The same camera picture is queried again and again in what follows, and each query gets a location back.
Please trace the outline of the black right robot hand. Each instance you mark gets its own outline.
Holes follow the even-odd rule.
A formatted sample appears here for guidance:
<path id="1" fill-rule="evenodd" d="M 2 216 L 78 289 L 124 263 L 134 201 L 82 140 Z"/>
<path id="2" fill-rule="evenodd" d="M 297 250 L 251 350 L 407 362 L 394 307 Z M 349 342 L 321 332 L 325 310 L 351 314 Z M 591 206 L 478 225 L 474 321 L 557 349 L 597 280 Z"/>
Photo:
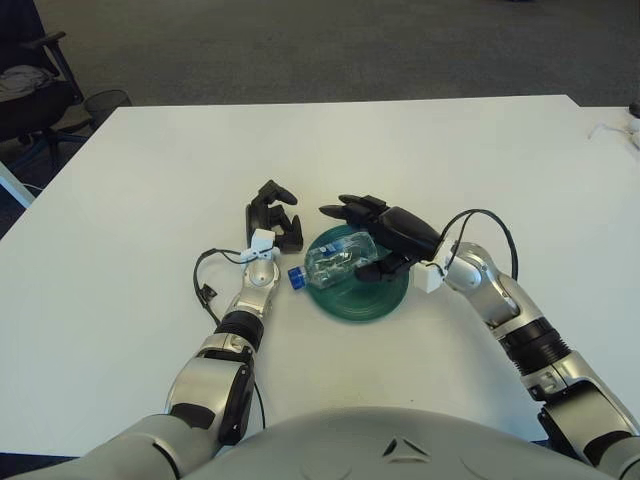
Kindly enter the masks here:
<path id="1" fill-rule="evenodd" d="M 319 211 L 366 231 L 388 253 L 375 262 L 358 267 L 355 276 L 365 283 L 394 280 L 422 260 L 432 260 L 441 234 L 413 213 L 389 207 L 376 197 L 340 195 L 340 205 L 325 205 Z"/>

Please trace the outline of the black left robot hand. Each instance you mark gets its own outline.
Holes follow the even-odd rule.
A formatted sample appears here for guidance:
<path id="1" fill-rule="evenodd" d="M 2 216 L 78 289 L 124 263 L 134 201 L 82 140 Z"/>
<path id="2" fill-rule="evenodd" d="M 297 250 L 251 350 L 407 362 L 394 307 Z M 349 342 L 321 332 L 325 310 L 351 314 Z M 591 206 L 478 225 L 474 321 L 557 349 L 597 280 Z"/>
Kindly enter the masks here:
<path id="1" fill-rule="evenodd" d="M 283 204 L 295 206 L 297 198 L 274 180 L 268 180 L 245 209 L 247 243 L 256 229 L 275 234 L 274 245 L 282 253 L 298 253 L 303 249 L 304 239 L 298 215 L 289 218 Z"/>

